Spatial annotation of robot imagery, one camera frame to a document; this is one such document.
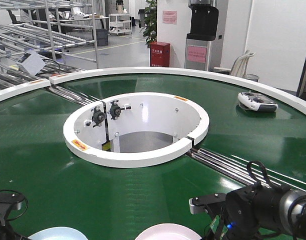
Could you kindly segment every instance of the white controller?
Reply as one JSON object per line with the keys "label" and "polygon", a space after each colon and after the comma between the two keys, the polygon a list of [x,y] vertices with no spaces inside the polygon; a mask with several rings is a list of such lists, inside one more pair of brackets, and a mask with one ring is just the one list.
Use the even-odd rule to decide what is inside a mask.
{"label": "white controller", "polygon": [[278,104],[269,97],[255,92],[240,92],[238,94],[240,107],[245,110],[253,110],[258,112],[274,112],[278,108]]}

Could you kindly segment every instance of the office chair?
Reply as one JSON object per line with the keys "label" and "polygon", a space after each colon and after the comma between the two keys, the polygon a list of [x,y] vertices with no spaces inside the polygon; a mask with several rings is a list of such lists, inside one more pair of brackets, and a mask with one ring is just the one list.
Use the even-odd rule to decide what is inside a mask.
{"label": "office chair", "polygon": [[256,53],[255,52],[250,52],[247,50],[242,56],[238,57],[232,68],[224,68],[224,67],[214,67],[215,70],[218,70],[219,73],[221,71],[229,72],[229,75],[235,76],[235,77],[240,77],[240,78],[246,78],[246,70],[247,70],[247,65],[249,58],[253,57]]}
{"label": "office chair", "polygon": [[23,23],[25,23],[24,21],[18,21],[18,20],[16,20],[16,17],[15,17],[15,15],[12,13],[11,10],[8,10],[8,9],[7,9],[6,11],[8,12],[9,17],[11,18],[12,24],[23,24]]}

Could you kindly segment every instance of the white chair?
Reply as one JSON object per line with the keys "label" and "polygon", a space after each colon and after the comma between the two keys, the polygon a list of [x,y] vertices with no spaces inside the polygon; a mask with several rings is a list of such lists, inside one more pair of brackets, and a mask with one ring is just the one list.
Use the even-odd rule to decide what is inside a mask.
{"label": "white chair", "polygon": [[246,78],[246,70],[247,70],[247,65],[248,65],[248,60],[249,58],[253,57],[256,53],[255,52],[250,52],[247,50],[244,55],[238,57],[232,68],[224,68],[224,67],[214,67],[215,70],[220,71],[228,71],[230,72],[229,75],[231,76],[236,76],[240,78]]}

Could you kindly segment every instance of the black water dispenser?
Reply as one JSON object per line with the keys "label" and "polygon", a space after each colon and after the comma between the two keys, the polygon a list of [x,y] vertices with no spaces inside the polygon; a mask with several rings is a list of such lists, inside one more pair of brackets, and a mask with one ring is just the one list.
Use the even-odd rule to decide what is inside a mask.
{"label": "black water dispenser", "polygon": [[189,0],[188,7],[192,18],[185,68],[211,71],[220,66],[228,0]]}

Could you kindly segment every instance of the pink sign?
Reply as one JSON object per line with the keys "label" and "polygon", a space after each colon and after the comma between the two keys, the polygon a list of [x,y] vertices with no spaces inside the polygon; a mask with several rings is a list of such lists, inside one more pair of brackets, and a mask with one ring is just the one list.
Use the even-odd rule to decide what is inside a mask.
{"label": "pink sign", "polygon": [[187,60],[198,63],[206,62],[206,47],[202,46],[188,46]]}
{"label": "pink sign", "polygon": [[163,11],[164,24],[177,24],[177,11]]}

